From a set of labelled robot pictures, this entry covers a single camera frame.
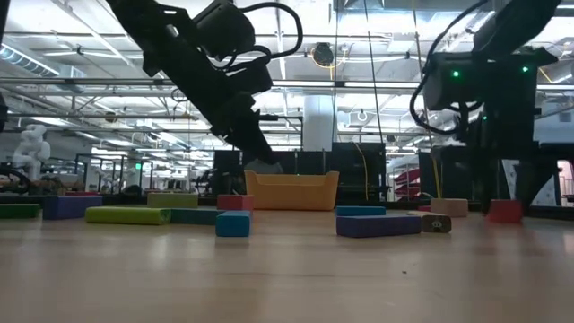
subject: white humanoid robot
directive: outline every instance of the white humanoid robot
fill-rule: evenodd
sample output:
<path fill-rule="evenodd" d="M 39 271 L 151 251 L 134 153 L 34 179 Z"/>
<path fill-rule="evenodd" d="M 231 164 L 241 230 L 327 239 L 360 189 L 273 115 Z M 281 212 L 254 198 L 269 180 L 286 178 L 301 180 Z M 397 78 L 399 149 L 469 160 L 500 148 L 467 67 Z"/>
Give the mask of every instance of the white humanoid robot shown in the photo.
<path fill-rule="evenodd" d="M 20 145 L 14 152 L 14 168 L 23 168 L 30 180 L 38 180 L 42 162 L 50 158 L 50 144 L 44 141 L 46 127 L 29 125 L 20 134 Z"/>

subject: beige foam block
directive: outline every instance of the beige foam block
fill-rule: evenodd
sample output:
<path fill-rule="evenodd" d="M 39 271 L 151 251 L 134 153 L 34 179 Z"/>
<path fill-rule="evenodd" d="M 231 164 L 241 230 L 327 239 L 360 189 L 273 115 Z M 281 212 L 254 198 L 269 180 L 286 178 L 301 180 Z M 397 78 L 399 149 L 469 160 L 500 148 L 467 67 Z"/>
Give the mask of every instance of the beige foam block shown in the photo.
<path fill-rule="evenodd" d="M 409 211 L 407 214 L 414 215 L 414 216 L 424 216 L 424 215 L 442 215 L 442 216 L 445 216 L 444 214 L 436 214 L 436 213 L 427 212 L 427 211 Z"/>
<path fill-rule="evenodd" d="M 468 216 L 468 200 L 459 198 L 433 198 L 430 201 L 430 211 L 449 217 Z"/>

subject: pink foam block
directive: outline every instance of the pink foam block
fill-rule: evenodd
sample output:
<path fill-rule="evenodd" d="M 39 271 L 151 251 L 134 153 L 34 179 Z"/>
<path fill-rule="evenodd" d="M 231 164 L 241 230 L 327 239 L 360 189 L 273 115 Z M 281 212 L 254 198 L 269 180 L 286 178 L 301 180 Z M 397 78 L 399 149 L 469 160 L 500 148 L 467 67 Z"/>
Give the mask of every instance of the pink foam block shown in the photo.
<path fill-rule="evenodd" d="M 219 195 L 217 209 L 226 211 L 253 211 L 253 196 Z"/>

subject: teal foam block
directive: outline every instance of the teal foam block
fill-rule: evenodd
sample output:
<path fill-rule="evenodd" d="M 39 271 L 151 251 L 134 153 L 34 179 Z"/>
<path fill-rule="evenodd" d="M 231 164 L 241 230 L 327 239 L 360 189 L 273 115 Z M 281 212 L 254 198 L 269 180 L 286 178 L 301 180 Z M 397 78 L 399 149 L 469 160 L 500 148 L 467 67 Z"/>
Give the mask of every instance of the teal foam block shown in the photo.
<path fill-rule="evenodd" d="M 225 211 L 208 209 L 171 209 L 171 223 L 215 225 L 217 215 Z"/>
<path fill-rule="evenodd" d="M 338 206 L 335 214 L 336 216 L 387 215 L 387 209 L 384 206 Z"/>
<path fill-rule="evenodd" d="M 250 211 L 228 211 L 219 214 L 215 222 L 215 234 L 218 237 L 248 237 L 250 228 Z"/>

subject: yellow cable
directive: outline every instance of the yellow cable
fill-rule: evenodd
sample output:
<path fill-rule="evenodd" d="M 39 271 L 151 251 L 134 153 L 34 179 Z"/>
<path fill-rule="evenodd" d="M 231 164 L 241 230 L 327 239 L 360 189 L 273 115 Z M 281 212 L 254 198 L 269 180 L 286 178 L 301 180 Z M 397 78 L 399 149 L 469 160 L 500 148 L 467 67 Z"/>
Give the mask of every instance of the yellow cable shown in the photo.
<path fill-rule="evenodd" d="M 553 83 L 553 81 L 550 79 L 550 77 L 548 76 L 548 74 L 542 69 L 542 67 L 539 67 L 538 70 L 540 71 L 540 73 L 544 76 L 544 78 L 546 80 L 548 80 L 548 83 Z"/>
<path fill-rule="evenodd" d="M 413 8 L 413 20 L 414 20 L 414 32 L 415 32 L 415 40 L 416 40 L 416 49 L 417 52 L 419 54 L 419 68 L 421 71 L 421 79 L 422 79 L 422 53 L 421 53 L 421 42 L 419 40 L 419 29 L 417 27 L 417 21 L 416 21 L 416 5 L 415 5 L 415 1 L 416 0 L 412 0 L 411 1 L 411 7 Z M 427 107 L 426 104 L 424 104 L 424 116 L 427 120 L 429 120 L 429 108 Z M 429 135 L 429 140 L 430 140 L 430 146 L 432 146 L 432 137 L 431 137 L 431 133 L 427 130 L 427 134 Z M 438 198 L 442 198 L 442 191 L 440 189 L 440 179 L 439 179 L 439 167 L 437 166 L 437 161 L 432 158 L 432 168 L 434 170 L 434 183 L 437 187 L 437 197 Z"/>
<path fill-rule="evenodd" d="M 362 153 L 362 150 L 359 147 L 359 145 L 355 142 L 352 143 L 355 144 L 355 147 L 357 147 L 357 150 L 359 151 L 362 157 L 362 164 L 363 168 L 365 169 L 365 200 L 369 201 L 369 173 L 367 171 L 367 160 L 365 159 L 365 155 Z"/>

